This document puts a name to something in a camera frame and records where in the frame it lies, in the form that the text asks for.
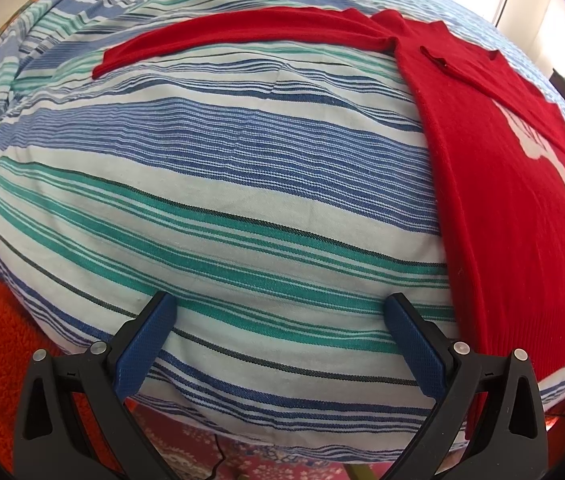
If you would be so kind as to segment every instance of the striped bedsheet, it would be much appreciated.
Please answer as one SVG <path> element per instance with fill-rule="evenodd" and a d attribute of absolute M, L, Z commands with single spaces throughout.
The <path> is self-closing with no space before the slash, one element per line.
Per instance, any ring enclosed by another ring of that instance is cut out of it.
<path fill-rule="evenodd" d="M 137 400 L 287 453 L 394 460 L 432 402 L 382 299 L 405 292 L 457 336 L 427 144 L 395 60 L 216 44 L 90 76 L 147 30 L 275 5 L 443 19 L 565 115 L 531 62 L 451 0 L 39 0 L 0 38 L 0 278 L 67 352 L 168 290 L 178 322 Z M 546 407 L 565 397 L 565 368 L 541 390 Z"/>

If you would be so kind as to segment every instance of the bed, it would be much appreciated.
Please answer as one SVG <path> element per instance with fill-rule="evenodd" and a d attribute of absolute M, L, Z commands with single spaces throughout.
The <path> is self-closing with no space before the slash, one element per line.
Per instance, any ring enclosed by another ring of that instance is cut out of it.
<path fill-rule="evenodd" d="M 167 290 L 178 321 L 138 402 L 288 454 L 390 462 L 432 401 L 381 300 L 404 292 L 458 335 L 427 144 L 394 59 L 218 44 L 91 77 L 138 34 L 266 6 L 444 20 L 565 117 L 525 55 L 452 0 L 38 0 L 0 37 L 0 278 L 67 352 Z M 565 368 L 540 387 L 546 408 L 563 399 Z"/>

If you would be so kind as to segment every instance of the white graphic on sweater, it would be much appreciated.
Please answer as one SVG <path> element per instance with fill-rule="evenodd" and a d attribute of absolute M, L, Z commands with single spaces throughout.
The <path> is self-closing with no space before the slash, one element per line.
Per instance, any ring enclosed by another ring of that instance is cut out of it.
<path fill-rule="evenodd" d="M 503 113 L 505 118 L 507 118 L 509 127 L 516 134 L 518 140 L 520 140 L 525 155 L 534 160 L 538 160 L 541 156 L 547 158 L 547 160 L 553 164 L 554 168 L 556 168 L 556 171 L 559 172 L 562 181 L 565 183 L 565 166 L 559 161 L 556 152 L 554 152 L 551 144 L 547 142 L 547 139 L 507 108 L 504 108 L 496 101 L 494 101 L 494 104 Z"/>

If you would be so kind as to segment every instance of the metal screw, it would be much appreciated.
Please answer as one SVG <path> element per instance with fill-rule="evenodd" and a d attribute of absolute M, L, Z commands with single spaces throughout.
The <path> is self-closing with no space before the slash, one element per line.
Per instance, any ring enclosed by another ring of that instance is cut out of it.
<path fill-rule="evenodd" d="M 38 348 L 32 356 L 34 361 L 42 361 L 45 357 L 47 357 L 47 351 L 44 348 Z"/>
<path fill-rule="evenodd" d="M 469 353 L 469 345 L 463 341 L 456 341 L 453 344 L 453 350 L 456 354 L 467 355 Z"/>
<path fill-rule="evenodd" d="M 517 348 L 516 350 L 514 350 L 514 356 L 519 361 L 527 361 L 527 358 L 529 357 L 527 355 L 527 352 L 525 350 L 523 350 L 522 348 Z"/>
<path fill-rule="evenodd" d="M 104 341 L 96 341 L 93 345 L 89 347 L 92 354 L 98 355 L 107 350 L 107 343 Z"/>

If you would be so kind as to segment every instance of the red sweater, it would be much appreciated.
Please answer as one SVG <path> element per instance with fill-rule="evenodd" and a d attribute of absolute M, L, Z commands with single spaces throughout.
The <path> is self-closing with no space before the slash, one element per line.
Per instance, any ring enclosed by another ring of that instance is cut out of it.
<path fill-rule="evenodd" d="M 540 379 L 565 366 L 565 121 L 498 51 L 395 10 L 271 7 L 153 30 L 104 53 L 94 78 L 211 43 L 295 40 L 394 51 L 423 122 L 461 335 Z"/>

